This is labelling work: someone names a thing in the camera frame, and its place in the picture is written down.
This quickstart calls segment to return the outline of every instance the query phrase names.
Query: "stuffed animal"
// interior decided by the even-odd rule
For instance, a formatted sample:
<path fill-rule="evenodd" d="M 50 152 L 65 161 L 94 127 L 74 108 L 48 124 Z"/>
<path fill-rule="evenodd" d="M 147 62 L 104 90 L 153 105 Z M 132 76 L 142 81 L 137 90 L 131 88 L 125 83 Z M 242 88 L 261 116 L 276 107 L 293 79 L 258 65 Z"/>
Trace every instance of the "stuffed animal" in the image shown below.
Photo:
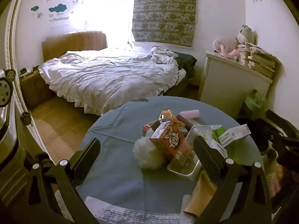
<path fill-rule="evenodd" d="M 243 44 L 245 42 L 252 43 L 257 45 L 257 34 L 252 31 L 247 25 L 243 25 L 240 33 L 237 36 L 237 40 L 239 44 Z"/>
<path fill-rule="evenodd" d="M 213 42 L 214 50 L 216 50 L 219 53 L 221 53 L 221 46 L 222 45 L 224 47 L 225 52 L 227 52 L 227 53 L 232 52 L 237 46 L 236 42 L 234 40 L 229 39 L 229 38 L 218 37 Z"/>
<path fill-rule="evenodd" d="M 156 170 L 165 163 L 162 152 L 149 140 L 153 133 L 154 131 L 149 129 L 146 136 L 142 136 L 134 144 L 133 154 L 141 169 Z"/>
<path fill-rule="evenodd" d="M 240 56 L 240 52 L 238 49 L 235 49 L 231 53 L 227 53 L 222 45 L 220 55 L 228 59 L 234 59 L 235 56 Z"/>

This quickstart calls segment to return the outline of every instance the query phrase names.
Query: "brown paper bag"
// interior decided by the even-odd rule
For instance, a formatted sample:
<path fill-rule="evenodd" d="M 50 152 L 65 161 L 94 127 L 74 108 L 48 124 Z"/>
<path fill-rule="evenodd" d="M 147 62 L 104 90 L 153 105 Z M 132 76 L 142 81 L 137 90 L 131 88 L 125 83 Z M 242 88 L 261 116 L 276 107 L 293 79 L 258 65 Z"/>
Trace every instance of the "brown paper bag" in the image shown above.
<path fill-rule="evenodd" d="M 210 181 L 207 173 L 202 170 L 190 201 L 183 212 L 194 217 L 199 217 L 212 199 L 216 190 L 217 186 Z"/>

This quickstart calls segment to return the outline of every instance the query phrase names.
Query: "snack box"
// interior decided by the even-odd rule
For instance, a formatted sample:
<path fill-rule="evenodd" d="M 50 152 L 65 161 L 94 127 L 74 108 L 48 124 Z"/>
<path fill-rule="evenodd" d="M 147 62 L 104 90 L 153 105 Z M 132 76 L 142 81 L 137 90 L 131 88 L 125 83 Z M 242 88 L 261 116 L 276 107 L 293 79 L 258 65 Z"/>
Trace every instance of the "snack box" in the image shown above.
<path fill-rule="evenodd" d="M 184 165 L 185 154 L 191 152 L 189 144 L 183 144 L 185 137 L 173 121 L 162 122 L 153 133 L 150 141 L 161 151 L 167 160 L 175 160 Z"/>
<path fill-rule="evenodd" d="M 250 135 L 251 132 L 247 124 L 240 125 L 234 128 L 228 129 L 221 136 L 219 136 L 220 143 L 223 147 L 227 147 L 230 143 L 234 141 L 241 141 L 246 136 Z"/>
<path fill-rule="evenodd" d="M 157 121 L 159 121 L 159 120 L 155 120 L 155 121 L 153 121 L 153 122 L 148 123 L 147 125 L 144 125 L 144 126 L 142 127 L 142 128 L 143 128 L 142 135 L 145 136 L 146 133 L 147 133 L 147 131 L 150 129 L 150 127 L 152 127 L 153 124 L 155 124 Z"/>

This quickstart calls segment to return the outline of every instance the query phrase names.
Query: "pink stuffed toy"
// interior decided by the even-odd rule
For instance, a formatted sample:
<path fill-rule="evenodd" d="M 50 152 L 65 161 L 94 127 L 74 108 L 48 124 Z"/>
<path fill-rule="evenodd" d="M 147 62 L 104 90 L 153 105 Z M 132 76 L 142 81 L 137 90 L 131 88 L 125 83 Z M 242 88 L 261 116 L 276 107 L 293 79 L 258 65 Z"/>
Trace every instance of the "pink stuffed toy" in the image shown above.
<path fill-rule="evenodd" d="M 221 56 L 228 58 L 228 59 L 234 59 L 235 56 L 240 56 L 240 52 L 238 49 L 233 50 L 231 53 L 227 53 L 225 51 L 225 48 L 223 45 L 221 45 Z"/>
<path fill-rule="evenodd" d="M 225 52 L 227 52 L 227 53 L 232 52 L 237 46 L 236 40 L 232 40 L 232 39 L 229 39 L 229 38 L 218 37 L 213 42 L 214 50 L 216 50 L 219 53 L 222 52 L 221 51 L 221 46 L 222 45 L 224 47 Z"/>

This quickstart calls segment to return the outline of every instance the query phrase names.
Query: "white dresser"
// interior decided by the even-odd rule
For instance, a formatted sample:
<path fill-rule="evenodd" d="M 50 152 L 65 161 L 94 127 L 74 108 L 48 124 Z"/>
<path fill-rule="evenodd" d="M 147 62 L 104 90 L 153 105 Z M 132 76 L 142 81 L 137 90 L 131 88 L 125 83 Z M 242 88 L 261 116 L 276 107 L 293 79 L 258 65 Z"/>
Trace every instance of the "white dresser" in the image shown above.
<path fill-rule="evenodd" d="M 246 96 L 256 89 L 266 97 L 271 83 L 249 67 L 207 51 L 198 100 L 236 118 Z"/>

